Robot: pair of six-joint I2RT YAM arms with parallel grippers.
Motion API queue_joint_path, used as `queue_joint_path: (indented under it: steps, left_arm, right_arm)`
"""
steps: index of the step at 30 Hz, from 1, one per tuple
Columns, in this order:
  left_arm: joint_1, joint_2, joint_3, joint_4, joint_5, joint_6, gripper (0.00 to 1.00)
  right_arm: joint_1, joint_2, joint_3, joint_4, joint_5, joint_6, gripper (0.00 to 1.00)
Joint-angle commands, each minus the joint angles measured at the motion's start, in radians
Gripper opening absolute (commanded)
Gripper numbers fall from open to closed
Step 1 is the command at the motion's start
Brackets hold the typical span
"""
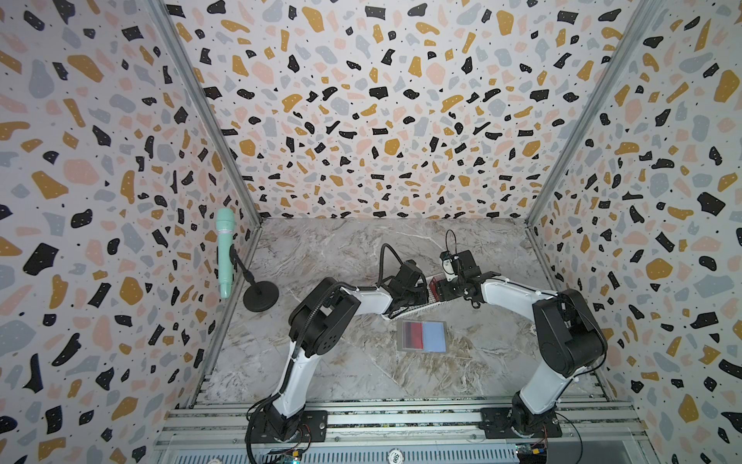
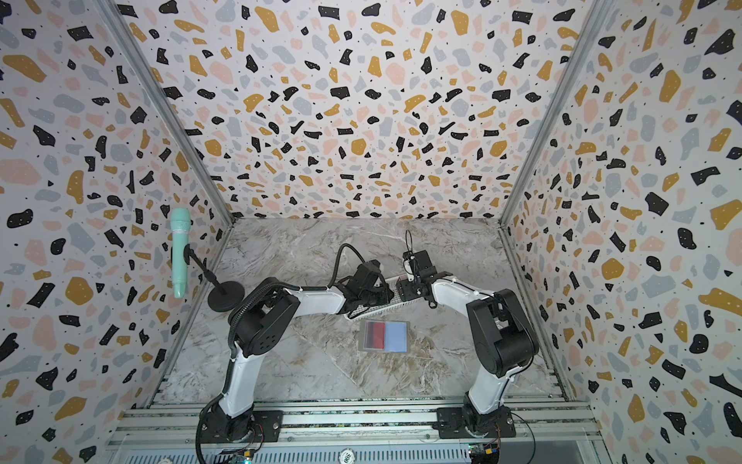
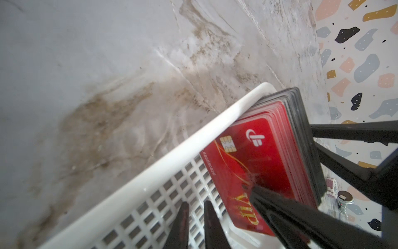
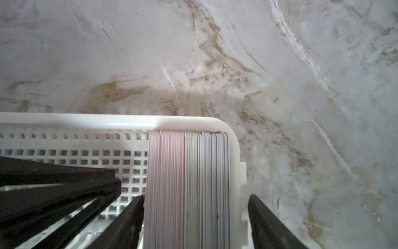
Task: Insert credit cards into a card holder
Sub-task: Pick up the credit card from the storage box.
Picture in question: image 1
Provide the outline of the stack of red cards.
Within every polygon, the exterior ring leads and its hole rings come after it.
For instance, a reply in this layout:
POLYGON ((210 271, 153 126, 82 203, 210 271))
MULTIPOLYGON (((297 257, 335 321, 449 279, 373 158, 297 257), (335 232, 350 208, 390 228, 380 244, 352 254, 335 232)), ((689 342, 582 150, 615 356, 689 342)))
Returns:
POLYGON ((430 301, 438 302, 439 296, 438 296, 438 286, 437 286, 436 278, 431 278, 431 280, 428 282, 428 291, 430 294, 430 301))

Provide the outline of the white plastic mesh basket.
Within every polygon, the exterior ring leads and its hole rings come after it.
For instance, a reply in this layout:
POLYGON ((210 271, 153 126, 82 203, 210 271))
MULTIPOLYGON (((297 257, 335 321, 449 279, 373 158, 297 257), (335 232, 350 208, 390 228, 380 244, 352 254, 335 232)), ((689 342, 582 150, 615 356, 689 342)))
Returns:
POLYGON ((422 282, 419 281, 411 297, 400 304, 393 304, 384 314, 384 318, 386 318, 386 320, 394 320, 402 316, 416 314, 423 310, 432 309, 432 307, 438 307, 439 305, 455 300, 460 296, 459 282, 457 280, 447 280, 443 275, 432 276, 432 278, 436 278, 437 281, 439 296, 438 302, 430 301, 428 282, 431 278, 427 278, 425 282, 425 292, 422 292, 422 282))

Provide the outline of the red credit card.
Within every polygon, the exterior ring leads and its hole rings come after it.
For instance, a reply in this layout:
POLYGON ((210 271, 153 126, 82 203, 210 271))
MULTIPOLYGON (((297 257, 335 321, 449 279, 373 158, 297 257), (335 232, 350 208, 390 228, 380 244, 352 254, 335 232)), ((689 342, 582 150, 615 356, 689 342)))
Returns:
POLYGON ((402 346, 407 350, 421 351, 424 348, 423 324, 420 322, 403 323, 402 346))

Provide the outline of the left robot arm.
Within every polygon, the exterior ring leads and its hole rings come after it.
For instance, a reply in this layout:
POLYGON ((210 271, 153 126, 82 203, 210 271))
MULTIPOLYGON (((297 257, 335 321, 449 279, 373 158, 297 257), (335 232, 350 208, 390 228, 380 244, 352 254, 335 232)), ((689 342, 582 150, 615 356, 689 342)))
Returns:
POLYGON ((406 260, 394 276, 374 286, 354 286, 324 278, 291 313, 287 363, 276 390, 247 414, 248 445, 287 442, 305 414, 307 393, 324 355, 340 342, 358 315, 392 316, 428 302, 427 280, 417 263, 406 260))

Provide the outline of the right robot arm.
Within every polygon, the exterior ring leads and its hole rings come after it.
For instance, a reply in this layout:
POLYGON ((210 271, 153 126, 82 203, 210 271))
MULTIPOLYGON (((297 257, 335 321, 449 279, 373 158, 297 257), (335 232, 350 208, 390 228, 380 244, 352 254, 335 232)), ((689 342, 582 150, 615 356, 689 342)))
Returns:
POLYGON ((608 351, 584 297, 574 289, 540 290, 495 272, 483 273, 470 251, 444 251, 440 259, 444 278, 430 284, 438 301, 462 298, 475 309, 494 305, 533 322, 541 361, 531 380, 514 394, 507 423, 521 437, 539 433, 556 417, 556 403, 567 387, 591 372, 608 351))

